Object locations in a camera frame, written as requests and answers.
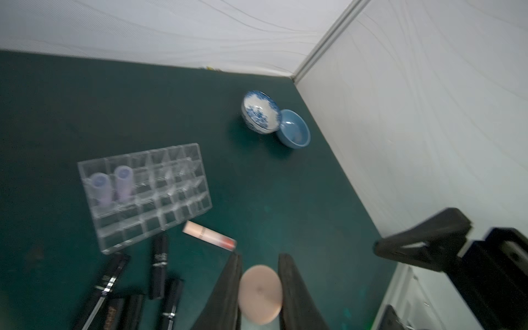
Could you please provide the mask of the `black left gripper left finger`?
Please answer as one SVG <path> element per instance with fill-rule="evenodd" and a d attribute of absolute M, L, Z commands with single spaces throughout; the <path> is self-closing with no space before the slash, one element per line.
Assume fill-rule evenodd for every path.
<path fill-rule="evenodd" d="M 238 297 L 242 265 L 241 255 L 232 252 L 192 329 L 241 328 Z"/>

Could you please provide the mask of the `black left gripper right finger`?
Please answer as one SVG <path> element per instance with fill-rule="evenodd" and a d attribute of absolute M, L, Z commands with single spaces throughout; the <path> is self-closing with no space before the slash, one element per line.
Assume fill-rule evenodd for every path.
<path fill-rule="evenodd" d="M 329 329 L 290 254 L 280 254 L 279 278 L 283 288 L 281 329 Z"/>

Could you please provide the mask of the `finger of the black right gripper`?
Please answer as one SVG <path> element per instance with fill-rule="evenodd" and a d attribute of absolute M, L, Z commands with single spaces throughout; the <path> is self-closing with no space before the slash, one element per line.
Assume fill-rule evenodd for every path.
<path fill-rule="evenodd" d="M 408 330 L 408 327 L 400 320 L 393 306 L 387 305 L 377 330 Z"/>
<path fill-rule="evenodd" d="M 472 222 L 457 208 L 446 208 L 415 227 L 376 241 L 374 254 L 435 272 L 446 272 L 466 244 Z"/>

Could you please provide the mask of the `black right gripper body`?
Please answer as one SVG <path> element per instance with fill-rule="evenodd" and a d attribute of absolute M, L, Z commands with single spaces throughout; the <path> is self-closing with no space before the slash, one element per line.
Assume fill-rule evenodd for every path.
<path fill-rule="evenodd" d="M 527 238 L 518 230 L 493 228 L 447 275 L 483 329 L 527 328 Z"/>

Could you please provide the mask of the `pale pink lipstick tube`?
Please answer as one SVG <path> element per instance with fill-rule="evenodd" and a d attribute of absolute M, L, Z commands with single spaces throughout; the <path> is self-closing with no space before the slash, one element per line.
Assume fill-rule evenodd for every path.
<path fill-rule="evenodd" d="M 250 322 L 256 325 L 271 323 L 283 307 L 279 275 L 266 265 L 249 268 L 239 282 L 238 305 Z"/>

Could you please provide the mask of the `pink lip gloss tube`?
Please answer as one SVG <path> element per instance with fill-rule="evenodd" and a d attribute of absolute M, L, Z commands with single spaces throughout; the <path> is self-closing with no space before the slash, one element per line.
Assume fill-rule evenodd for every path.
<path fill-rule="evenodd" d="M 234 251 L 237 246 L 234 239 L 192 221 L 186 222 L 183 233 L 228 251 Z"/>

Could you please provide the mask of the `lilac lipstick tube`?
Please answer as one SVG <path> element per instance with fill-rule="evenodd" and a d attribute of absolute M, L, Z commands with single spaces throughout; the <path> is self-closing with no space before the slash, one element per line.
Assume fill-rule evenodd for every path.
<path fill-rule="evenodd" d="M 134 188 L 133 170 L 129 166 L 118 166 L 115 171 L 115 190 L 120 202 L 126 202 L 132 196 Z"/>
<path fill-rule="evenodd" d="M 94 173 L 89 178 L 92 197 L 100 206 L 108 206 L 113 199 L 113 188 L 110 176 L 105 173 Z"/>

